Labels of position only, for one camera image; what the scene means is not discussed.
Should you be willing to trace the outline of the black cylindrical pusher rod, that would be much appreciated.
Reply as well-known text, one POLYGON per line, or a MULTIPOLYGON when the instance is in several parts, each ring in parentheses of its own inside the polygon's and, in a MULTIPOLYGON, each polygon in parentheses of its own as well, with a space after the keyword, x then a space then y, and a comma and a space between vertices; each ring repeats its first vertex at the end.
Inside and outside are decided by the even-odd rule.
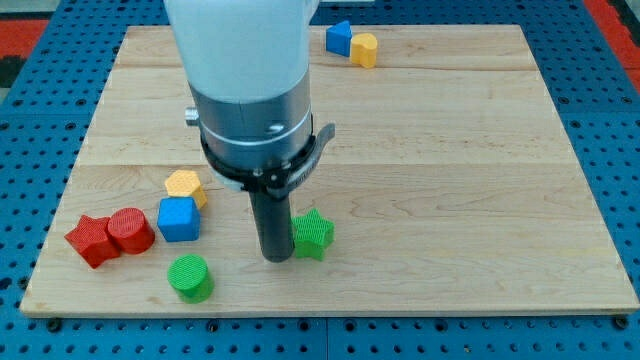
POLYGON ((249 198, 263 257, 273 263, 289 259, 294 252, 289 196, 274 199, 252 192, 249 198))

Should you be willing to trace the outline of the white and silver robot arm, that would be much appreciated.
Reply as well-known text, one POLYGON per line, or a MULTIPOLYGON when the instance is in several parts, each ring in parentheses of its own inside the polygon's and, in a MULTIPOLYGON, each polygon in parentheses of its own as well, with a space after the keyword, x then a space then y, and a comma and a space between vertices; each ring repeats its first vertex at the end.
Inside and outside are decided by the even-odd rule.
POLYGON ((318 0, 166 0, 211 168, 248 192, 263 256, 294 251, 289 194, 335 128, 313 131, 309 24, 318 0))

